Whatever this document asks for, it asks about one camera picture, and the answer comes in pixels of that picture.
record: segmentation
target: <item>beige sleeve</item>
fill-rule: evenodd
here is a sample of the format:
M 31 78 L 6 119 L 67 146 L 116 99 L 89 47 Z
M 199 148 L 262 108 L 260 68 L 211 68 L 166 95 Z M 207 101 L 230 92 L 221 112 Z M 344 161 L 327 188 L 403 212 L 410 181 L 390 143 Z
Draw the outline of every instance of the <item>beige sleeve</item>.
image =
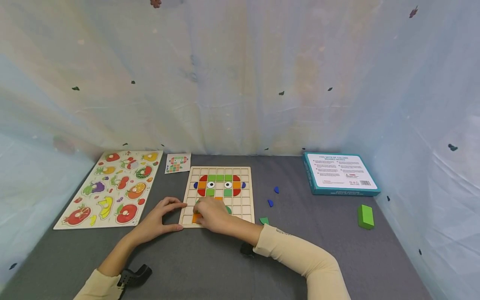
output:
M 322 248 L 264 225 L 253 251 L 306 277 L 309 300 L 350 300 L 335 257 Z
M 73 300 L 118 300 L 123 292 L 123 286 L 117 287 L 119 280 L 120 275 L 108 277 L 95 269 Z

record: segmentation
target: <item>orange block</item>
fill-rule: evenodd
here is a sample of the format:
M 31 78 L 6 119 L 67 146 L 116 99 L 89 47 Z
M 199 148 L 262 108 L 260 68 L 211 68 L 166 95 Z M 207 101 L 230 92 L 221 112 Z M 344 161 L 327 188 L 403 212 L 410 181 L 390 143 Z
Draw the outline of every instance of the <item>orange block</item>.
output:
M 193 214 L 192 224 L 196 224 L 197 218 L 201 218 L 201 217 L 202 217 L 201 214 Z

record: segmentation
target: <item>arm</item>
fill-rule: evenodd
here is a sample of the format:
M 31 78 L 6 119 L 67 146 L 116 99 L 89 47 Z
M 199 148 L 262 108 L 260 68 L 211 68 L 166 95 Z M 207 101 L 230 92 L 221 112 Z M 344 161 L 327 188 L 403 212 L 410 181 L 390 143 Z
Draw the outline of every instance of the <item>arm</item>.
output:
M 182 230 L 183 227 L 179 224 L 163 225 L 162 216 L 185 206 L 187 206 L 185 203 L 181 203 L 180 200 L 173 197 L 167 197 L 160 201 L 137 227 L 118 242 L 100 267 L 93 271 L 74 300 L 119 299 L 123 287 L 117 287 L 117 283 L 132 251 L 138 245 L 164 233 Z
M 255 253 L 306 277 L 308 299 L 350 300 L 336 259 L 322 248 L 275 227 L 230 216 L 223 202 L 211 198 L 202 198 L 194 210 L 202 214 L 197 223 L 207 229 L 243 240 L 255 247 Z

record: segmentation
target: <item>wooden puzzle board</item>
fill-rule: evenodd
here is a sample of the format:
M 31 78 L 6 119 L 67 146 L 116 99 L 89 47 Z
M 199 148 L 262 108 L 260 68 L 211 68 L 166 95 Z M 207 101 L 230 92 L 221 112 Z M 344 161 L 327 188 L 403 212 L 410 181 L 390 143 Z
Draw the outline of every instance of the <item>wooden puzzle board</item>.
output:
M 105 152 L 53 229 L 136 226 L 162 155 Z
M 183 197 L 187 207 L 181 210 L 179 224 L 202 228 L 195 223 L 200 214 L 194 214 L 193 207 L 205 196 L 223 201 L 231 215 L 255 223 L 250 167 L 191 167 Z

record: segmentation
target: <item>teal box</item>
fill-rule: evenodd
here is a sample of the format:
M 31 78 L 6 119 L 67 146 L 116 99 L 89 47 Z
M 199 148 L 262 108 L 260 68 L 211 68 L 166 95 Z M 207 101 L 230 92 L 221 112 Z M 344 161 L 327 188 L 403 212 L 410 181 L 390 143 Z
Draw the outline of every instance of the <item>teal box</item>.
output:
M 314 195 L 376 196 L 380 193 L 357 154 L 305 152 L 303 163 Z

